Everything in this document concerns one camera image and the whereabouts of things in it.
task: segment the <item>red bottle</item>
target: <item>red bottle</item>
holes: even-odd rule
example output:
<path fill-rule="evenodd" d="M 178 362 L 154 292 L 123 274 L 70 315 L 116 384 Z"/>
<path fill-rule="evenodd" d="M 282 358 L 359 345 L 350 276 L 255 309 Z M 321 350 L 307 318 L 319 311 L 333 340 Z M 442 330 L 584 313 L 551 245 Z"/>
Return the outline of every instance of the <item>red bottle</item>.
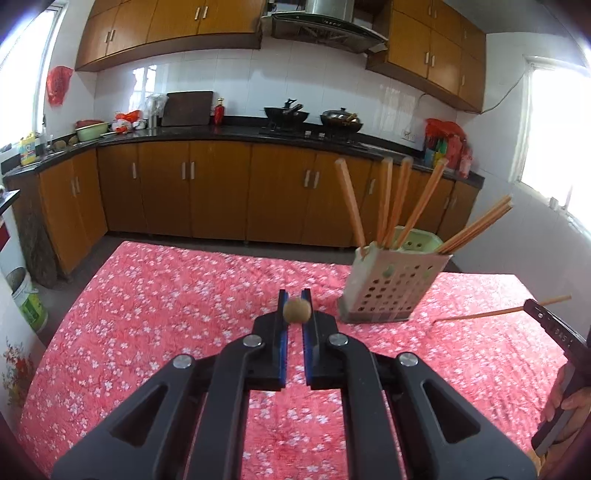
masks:
<path fill-rule="evenodd" d="M 221 125 L 223 122 L 223 114 L 226 111 L 226 107 L 223 105 L 223 98 L 217 99 L 217 105 L 213 109 L 213 123 L 215 125 Z"/>

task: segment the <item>hand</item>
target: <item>hand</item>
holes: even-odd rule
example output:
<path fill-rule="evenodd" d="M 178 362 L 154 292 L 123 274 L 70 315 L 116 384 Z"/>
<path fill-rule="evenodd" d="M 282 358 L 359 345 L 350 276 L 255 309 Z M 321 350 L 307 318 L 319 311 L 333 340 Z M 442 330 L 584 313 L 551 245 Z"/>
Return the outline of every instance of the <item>hand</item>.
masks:
<path fill-rule="evenodd" d="M 544 476 L 560 461 L 566 450 L 576 438 L 576 434 L 583 427 L 589 416 L 589 411 L 591 410 L 591 388 L 583 388 L 578 392 L 575 392 L 569 398 L 563 399 L 564 392 L 561 385 L 564 381 L 565 371 L 566 365 L 558 371 L 558 376 L 550 391 L 550 396 L 544 410 L 542 410 L 540 420 L 542 422 L 552 421 L 558 407 L 561 407 L 563 410 L 574 410 L 574 414 L 566 424 L 566 427 L 564 427 L 563 431 L 560 432 L 556 438 L 556 442 L 561 443 L 553 445 L 550 450 L 548 450 L 546 461 L 540 471 L 540 478 L 544 478 Z"/>

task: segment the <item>small round ball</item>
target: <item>small round ball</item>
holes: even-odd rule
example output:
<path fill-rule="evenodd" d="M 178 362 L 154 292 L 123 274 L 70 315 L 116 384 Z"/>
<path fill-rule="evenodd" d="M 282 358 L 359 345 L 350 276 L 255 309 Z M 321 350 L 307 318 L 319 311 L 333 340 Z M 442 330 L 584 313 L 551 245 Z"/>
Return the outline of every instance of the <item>small round ball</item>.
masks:
<path fill-rule="evenodd" d="M 306 323 L 312 317 L 310 302 L 298 297 L 292 298 L 283 305 L 283 318 L 287 323 Z"/>

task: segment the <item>wooden chopstick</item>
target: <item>wooden chopstick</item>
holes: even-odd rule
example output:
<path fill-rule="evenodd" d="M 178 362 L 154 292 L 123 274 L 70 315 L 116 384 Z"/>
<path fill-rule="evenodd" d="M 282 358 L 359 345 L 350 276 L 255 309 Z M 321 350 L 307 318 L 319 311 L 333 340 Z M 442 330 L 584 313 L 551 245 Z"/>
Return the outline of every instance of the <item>wooden chopstick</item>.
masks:
<path fill-rule="evenodd" d="M 392 159 L 385 158 L 379 167 L 379 210 L 378 210 L 378 245 L 384 241 L 388 223 L 388 210 L 390 207 L 390 192 L 392 189 Z"/>
<path fill-rule="evenodd" d="M 475 229 L 470 235 L 467 235 L 460 242 L 456 243 L 447 252 L 447 254 L 453 254 L 456 251 L 458 251 L 459 249 L 461 249 L 462 247 L 464 247 L 466 244 L 470 243 L 478 235 L 480 235 L 482 232 L 484 232 L 484 230 L 488 229 L 491 225 L 493 225 L 493 223 L 495 223 L 497 220 L 499 220 L 501 217 L 503 217 L 506 213 L 508 213 L 509 211 L 511 211 L 512 208 L 513 208 L 513 204 L 511 202 L 505 204 L 505 206 L 502 207 L 502 209 L 499 210 L 498 213 L 496 213 L 495 215 L 491 216 L 488 219 L 488 221 L 485 222 L 480 228 Z"/>
<path fill-rule="evenodd" d="M 548 299 L 539 302 L 540 305 L 545 307 L 546 305 L 552 305 L 553 303 L 559 303 L 561 301 L 567 301 L 572 299 L 572 295 L 562 295 L 561 297 L 555 297 L 553 299 Z M 484 312 L 484 313 L 475 313 L 474 315 L 463 315 L 459 317 L 449 317 L 449 318 L 442 318 L 436 319 L 433 324 L 437 322 L 454 322 L 456 320 L 472 320 L 472 319 L 480 319 L 484 317 L 494 317 L 497 315 L 505 315 L 507 313 L 515 313 L 521 312 L 523 310 L 523 305 L 521 307 L 514 307 L 512 309 L 505 309 L 505 310 L 495 310 L 494 312 Z"/>
<path fill-rule="evenodd" d="M 344 159 L 339 158 L 335 161 L 335 167 L 337 177 L 339 178 L 340 188 L 343 191 L 343 197 L 345 198 L 345 204 L 349 211 L 349 220 L 351 221 L 351 227 L 353 227 L 355 243 L 362 249 L 365 247 L 365 235 L 363 234 L 363 224 L 361 223 L 361 215 L 359 214 L 359 207 L 357 206 L 357 200 L 355 199 L 355 191 L 353 190 L 353 184 L 351 183 L 347 162 Z"/>
<path fill-rule="evenodd" d="M 482 215 L 476 222 L 472 223 L 471 225 L 465 227 L 461 232 L 455 234 L 451 237 L 447 242 L 443 245 L 440 245 L 435 250 L 437 253 L 445 253 L 451 251 L 458 243 L 463 242 L 464 238 L 471 235 L 473 231 L 479 229 L 482 224 L 486 223 L 486 221 L 493 215 L 496 214 L 499 210 L 505 206 L 505 204 L 511 201 L 510 195 L 505 195 L 501 200 L 499 200 L 496 204 L 494 204 L 484 215 Z"/>
<path fill-rule="evenodd" d="M 443 175 L 443 169 L 445 168 L 446 165 L 447 165 L 446 158 L 442 158 L 441 160 L 439 160 L 437 162 L 437 165 L 435 165 L 435 169 L 433 170 L 433 172 L 431 173 L 431 176 L 429 177 L 429 181 L 427 182 L 427 185 L 425 186 L 425 189 L 423 190 L 423 194 L 419 198 L 418 203 L 416 204 L 413 212 L 411 213 L 407 224 L 404 226 L 404 230 L 402 230 L 402 233 L 396 239 L 396 242 L 395 242 L 394 246 L 392 247 L 394 250 L 399 249 L 403 245 L 403 243 L 406 241 L 409 233 L 414 228 L 419 217 L 423 213 L 423 210 L 425 209 L 425 207 L 429 203 L 429 200 L 433 196 L 433 193 L 435 192 L 435 189 L 437 188 L 437 184 L 439 183 L 439 180 L 441 180 L 441 176 Z"/>
<path fill-rule="evenodd" d="M 392 241 L 394 240 L 394 233 L 396 227 L 400 221 L 400 215 L 402 214 L 402 207 L 404 206 L 404 200 L 408 190 L 408 181 L 413 170 L 413 159 L 412 157 L 405 157 L 402 160 L 402 167 L 400 168 L 400 176 L 398 177 L 398 185 L 396 187 L 396 194 L 394 196 L 394 204 L 392 205 L 392 213 L 388 220 L 388 226 L 386 228 L 386 234 L 380 244 L 381 247 L 390 248 Z"/>

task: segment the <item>red plastic bag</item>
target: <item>red plastic bag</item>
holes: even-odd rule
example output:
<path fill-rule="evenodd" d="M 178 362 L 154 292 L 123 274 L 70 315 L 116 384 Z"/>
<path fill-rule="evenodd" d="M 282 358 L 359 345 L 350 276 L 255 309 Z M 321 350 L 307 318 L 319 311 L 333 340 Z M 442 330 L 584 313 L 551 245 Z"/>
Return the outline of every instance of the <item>red plastic bag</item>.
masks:
<path fill-rule="evenodd" d="M 70 88 L 70 78 L 72 78 L 73 73 L 74 70 L 59 66 L 47 74 L 45 87 L 47 101 L 51 106 L 60 106 L 64 103 L 64 97 Z"/>

